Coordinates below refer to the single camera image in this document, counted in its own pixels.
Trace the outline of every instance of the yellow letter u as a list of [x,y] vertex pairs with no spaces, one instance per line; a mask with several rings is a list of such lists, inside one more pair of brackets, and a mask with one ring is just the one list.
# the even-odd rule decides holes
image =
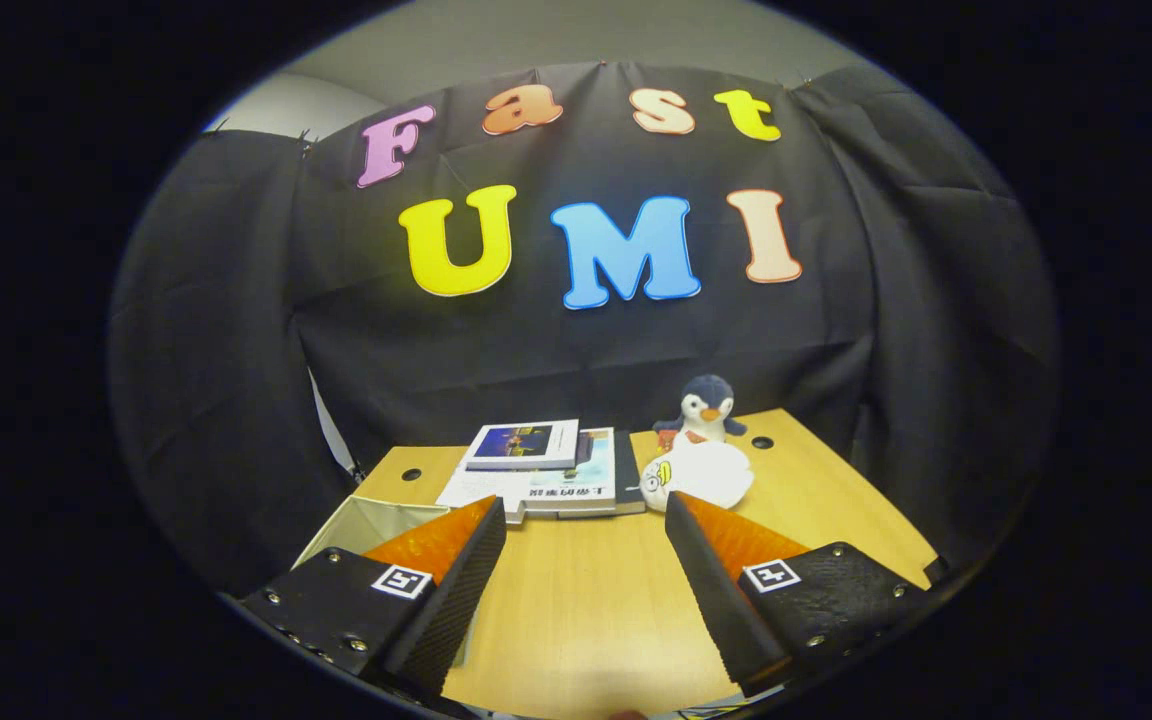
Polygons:
[[465,197],[465,205],[479,210],[483,225],[483,256],[471,265],[453,265],[447,256],[447,225],[452,200],[429,200],[412,205],[397,215],[407,228],[407,252],[412,278],[425,291],[445,297],[484,291],[509,268],[513,247],[509,241],[508,202],[518,192],[511,184],[493,184]]

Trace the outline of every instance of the white storage box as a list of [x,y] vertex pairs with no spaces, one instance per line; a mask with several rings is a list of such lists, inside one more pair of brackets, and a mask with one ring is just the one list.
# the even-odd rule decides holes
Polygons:
[[326,547],[339,547],[362,555],[379,544],[396,538],[407,530],[419,528],[450,509],[440,505],[397,505],[348,497],[314,535],[305,552],[296,559],[296,568]]

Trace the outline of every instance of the pink letter f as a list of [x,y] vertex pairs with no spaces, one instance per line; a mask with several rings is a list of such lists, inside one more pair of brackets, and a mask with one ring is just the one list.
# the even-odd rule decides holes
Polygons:
[[362,169],[362,177],[358,179],[358,187],[367,187],[378,183],[384,179],[392,179],[403,172],[403,161],[394,156],[397,150],[403,154],[410,154],[416,147],[416,137],[420,135],[420,128],[408,123],[427,123],[434,119],[434,106],[422,105],[397,118],[381,120],[381,122],[369,127],[362,131],[362,137],[367,141],[367,154],[365,167]]

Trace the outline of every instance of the ceiling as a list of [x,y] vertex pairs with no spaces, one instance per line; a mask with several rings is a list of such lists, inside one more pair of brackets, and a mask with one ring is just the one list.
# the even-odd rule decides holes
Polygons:
[[867,65],[817,29],[746,0],[415,0],[285,73],[393,105],[500,73],[589,60],[689,65],[788,88]]

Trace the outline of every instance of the foam letter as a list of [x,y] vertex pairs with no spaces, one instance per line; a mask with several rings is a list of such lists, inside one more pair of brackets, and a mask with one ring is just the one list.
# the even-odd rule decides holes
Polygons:
[[630,104],[637,108],[634,122],[645,131],[666,135],[687,135],[696,129],[696,120],[685,108],[687,101],[672,90],[635,90]]
[[745,275],[757,283],[782,283],[803,274],[803,265],[790,257],[785,228],[776,213],[780,194],[770,190],[737,190],[727,196],[733,209],[740,210],[749,234],[750,264]]
[[775,126],[764,126],[759,113],[771,113],[772,106],[763,100],[755,100],[755,97],[744,90],[728,90],[714,94],[714,100],[727,105],[728,113],[732,114],[732,123],[744,135],[753,137],[755,141],[776,141],[781,137],[781,131]]
[[562,105],[554,105],[554,94],[544,85],[524,85],[506,90],[488,100],[487,118],[483,119],[483,131],[488,135],[505,135],[524,126],[543,126],[558,120],[563,114]]
[[602,268],[622,300],[631,300],[649,260],[652,276],[643,291],[651,300],[691,297],[700,291],[700,281],[687,260],[682,218],[688,210],[690,205],[681,197],[652,197],[639,209],[628,238],[593,202],[554,210],[550,221],[567,234],[573,270],[573,289],[563,296],[563,305],[585,310],[607,304],[611,295],[598,283],[594,266]]
[[402,150],[404,156],[410,154],[416,147],[417,136],[420,135],[419,126],[408,123],[427,123],[433,119],[434,106],[422,105],[410,113],[381,120],[362,131],[362,137],[367,138],[367,156],[366,167],[358,179],[358,187],[367,187],[403,172],[403,161],[394,158],[394,154],[399,150]]
[[452,200],[429,200],[412,205],[397,215],[407,228],[407,253],[412,278],[431,295],[445,297],[484,291],[509,268],[513,247],[509,241],[507,204],[518,192],[509,184],[493,184],[475,190],[465,205],[479,210],[483,225],[483,256],[472,265],[453,265],[447,256],[447,223]]

